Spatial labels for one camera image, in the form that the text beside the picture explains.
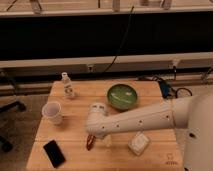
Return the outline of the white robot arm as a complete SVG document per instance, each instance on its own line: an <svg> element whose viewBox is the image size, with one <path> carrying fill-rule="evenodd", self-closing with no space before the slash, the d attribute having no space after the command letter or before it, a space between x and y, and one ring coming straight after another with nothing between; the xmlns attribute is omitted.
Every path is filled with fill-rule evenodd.
<svg viewBox="0 0 213 171"><path fill-rule="evenodd" d="M90 107L86 131L97 138L108 134L186 128L185 171L213 171L213 93L169 99L107 116L105 105Z"/></svg>

